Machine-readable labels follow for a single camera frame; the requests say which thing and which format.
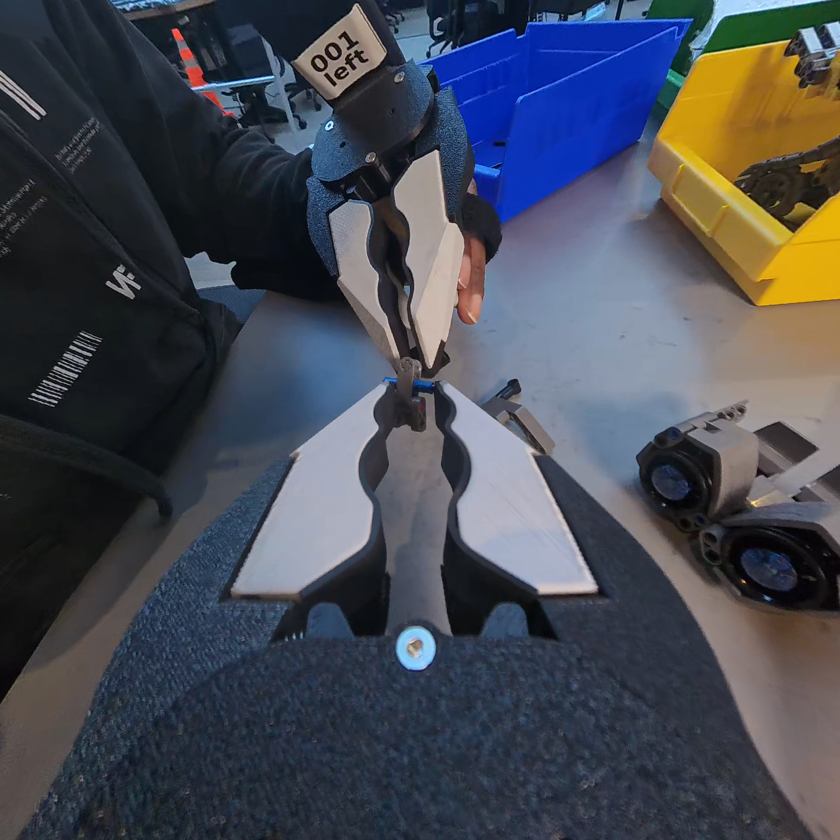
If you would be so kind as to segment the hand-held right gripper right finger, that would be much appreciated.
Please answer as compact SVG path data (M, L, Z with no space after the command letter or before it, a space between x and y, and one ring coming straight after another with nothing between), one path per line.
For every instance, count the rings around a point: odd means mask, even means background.
M439 381L434 403L452 492L441 565L452 634L480 635L511 603L532 635L554 635L545 600L600 595L544 474L556 464L453 385Z

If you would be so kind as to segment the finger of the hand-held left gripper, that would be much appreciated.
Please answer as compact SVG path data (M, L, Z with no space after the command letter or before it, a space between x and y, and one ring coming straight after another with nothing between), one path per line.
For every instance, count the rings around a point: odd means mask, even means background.
M426 370L439 370L452 324L465 240L447 215L439 150L415 159L392 189L406 226L404 321Z
M329 226L339 288L379 351L399 363L411 348L400 312L404 294L385 264L389 233L384 223L372 205L351 200L331 211Z

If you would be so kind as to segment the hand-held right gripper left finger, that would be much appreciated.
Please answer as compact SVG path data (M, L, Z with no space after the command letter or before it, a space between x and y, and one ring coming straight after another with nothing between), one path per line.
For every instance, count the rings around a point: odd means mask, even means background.
M385 632L391 578L375 491L390 432L381 383L292 454L229 587L235 600L288 604L279 635L302 632L321 603L339 606L355 635Z

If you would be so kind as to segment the grey brick beam piece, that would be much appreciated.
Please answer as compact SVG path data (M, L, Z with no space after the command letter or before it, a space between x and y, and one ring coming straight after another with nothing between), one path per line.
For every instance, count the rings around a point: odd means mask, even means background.
M529 409L517 402L516 398L521 393L519 379L510 379L495 395L481 404L480 408L499 423L512 424L539 454L551 456L554 441Z

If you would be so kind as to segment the black brick assembly coloured pins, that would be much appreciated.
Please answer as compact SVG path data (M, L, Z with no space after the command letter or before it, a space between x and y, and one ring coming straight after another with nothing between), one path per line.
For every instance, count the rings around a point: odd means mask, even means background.
M390 428L407 426L417 433L427 427L426 395L435 393L436 383L422 377L419 360L407 355L396 363L395 377L385 380L381 414Z

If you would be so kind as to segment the grey desk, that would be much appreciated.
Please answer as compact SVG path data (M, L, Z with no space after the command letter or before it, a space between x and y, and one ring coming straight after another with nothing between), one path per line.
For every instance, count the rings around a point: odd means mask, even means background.
M504 226L477 325L444 378L478 403L510 378L560 466L653 557L715 649L745 725L815 837L838 838L838 620L736 602L637 488L660 430L748 400L838 462L838 302L756 307L658 200L642 140ZM165 476L108 546L2 704L2 838L16 838L76 740L102 673L172 563L275 461L390 367L350 310L267 295Z

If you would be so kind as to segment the person's left hand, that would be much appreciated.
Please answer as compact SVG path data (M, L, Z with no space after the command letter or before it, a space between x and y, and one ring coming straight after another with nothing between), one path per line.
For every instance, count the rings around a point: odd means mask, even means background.
M462 323L474 325L480 318L485 296L487 253L483 242L465 235L465 247L458 271L456 311Z

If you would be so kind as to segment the black office chair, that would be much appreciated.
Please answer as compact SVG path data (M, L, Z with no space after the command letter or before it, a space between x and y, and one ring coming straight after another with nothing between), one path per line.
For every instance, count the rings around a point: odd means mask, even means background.
M425 1L428 18L428 33L432 44L427 48L426 58L432 57L433 47L440 45L440 53L446 47L453 49L465 42L470 17L480 15L485 2L481 1Z
M226 26L226 35L225 74L229 81L258 77L270 77L270 80L274 81L275 74L264 40L251 24ZM266 97L267 87L268 83L260 83L234 89L242 109L239 123L243 127L260 128L265 133L269 125L291 122L283 107L269 104Z

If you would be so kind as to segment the orange traffic cone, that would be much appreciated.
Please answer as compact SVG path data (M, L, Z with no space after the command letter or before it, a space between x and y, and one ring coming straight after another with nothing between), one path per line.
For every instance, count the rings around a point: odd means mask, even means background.
M215 104L215 106L217 106L220 110L222 110L222 112L225 115L227 115L229 117L233 117L234 114L227 111L223 107L223 105L222 105L221 101L219 101L215 91L211 91L211 90L206 90L206 91L201 90L201 91L199 91L199 88L204 88L205 85L206 85L206 80L203 76L202 69L201 69L199 63L197 62L196 57L194 56L193 52L190 50L188 44L186 43L186 40L182 36L181 31L178 28L172 28L171 29L171 34L172 34L172 36L174 38L174 41L175 41L175 44L178 48L178 51L179 51L178 53L179 53L183 68L184 68L185 73L186 73L186 78L187 78L187 80L190 84L190 87L193 90L200 92L205 98L207 98L209 101L211 101L213 104Z

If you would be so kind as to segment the blue storage bin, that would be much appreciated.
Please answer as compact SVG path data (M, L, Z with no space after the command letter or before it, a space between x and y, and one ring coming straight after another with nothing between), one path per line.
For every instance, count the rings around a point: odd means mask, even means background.
M428 59L501 222L637 142L690 20L531 23Z

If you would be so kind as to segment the grey twin engine brick model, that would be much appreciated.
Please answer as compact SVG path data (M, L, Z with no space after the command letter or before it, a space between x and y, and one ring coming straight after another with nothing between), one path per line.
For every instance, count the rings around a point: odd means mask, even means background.
M659 432L637 453L639 485L732 597L838 617L838 465L794 487L819 447L782 422L748 430L746 413L737 402Z

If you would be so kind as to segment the yellow storage bin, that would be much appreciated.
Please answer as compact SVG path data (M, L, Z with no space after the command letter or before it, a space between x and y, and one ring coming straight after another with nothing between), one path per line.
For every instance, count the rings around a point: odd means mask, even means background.
M701 56L648 161L665 204L759 306L839 292L838 194L816 211L798 204L790 230L734 185L755 163L838 137L838 100L804 97L789 41Z

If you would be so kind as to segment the green storage bin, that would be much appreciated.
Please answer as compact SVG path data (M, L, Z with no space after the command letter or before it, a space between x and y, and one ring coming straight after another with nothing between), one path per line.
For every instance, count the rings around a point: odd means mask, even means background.
M653 1L646 19L690 19L684 33L684 40L690 43L708 24L714 10L714 1Z
M670 109L702 55L789 41L805 27L839 19L838 1L714 1L715 10L708 24L690 43L682 39L668 70L666 82L657 97L658 107Z

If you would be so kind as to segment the yellow toy bulldozer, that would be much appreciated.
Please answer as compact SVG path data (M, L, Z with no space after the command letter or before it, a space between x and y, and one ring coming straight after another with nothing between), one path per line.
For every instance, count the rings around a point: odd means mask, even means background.
M799 29L784 49L797 59L794 75L804 97L837 101L839 90L839 23ZM839 192L839 138L800 152L752 164L734 185L790 230L798 204L816 211Z

